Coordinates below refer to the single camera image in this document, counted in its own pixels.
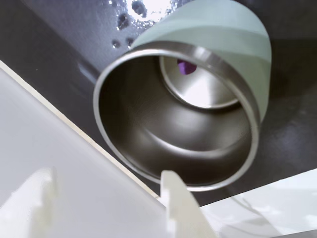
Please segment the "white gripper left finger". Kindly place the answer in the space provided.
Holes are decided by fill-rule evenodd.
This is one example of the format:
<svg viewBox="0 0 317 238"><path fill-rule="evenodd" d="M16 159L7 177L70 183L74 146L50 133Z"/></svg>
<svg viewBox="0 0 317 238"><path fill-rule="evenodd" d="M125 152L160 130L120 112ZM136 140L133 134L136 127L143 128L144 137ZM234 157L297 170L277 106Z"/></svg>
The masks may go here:
<svg viewBox="0 0 317 238"><path fill-rule="evenodd" d="M31 174L0 207L2 238L44 238L52 222L57 174L41 168Z"/></svg>

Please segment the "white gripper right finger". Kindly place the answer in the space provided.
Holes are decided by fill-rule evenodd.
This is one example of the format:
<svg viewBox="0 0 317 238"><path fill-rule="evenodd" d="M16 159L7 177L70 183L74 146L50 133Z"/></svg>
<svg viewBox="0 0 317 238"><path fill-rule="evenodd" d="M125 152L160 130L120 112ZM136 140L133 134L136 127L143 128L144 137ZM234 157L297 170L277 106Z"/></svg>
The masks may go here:
<svg viewBox="0 0 317 238"><path fill-rule="evenodd" d="M160 201L166 207L169 238L216 237L196 199L176 172L161 172Z"/></svg>

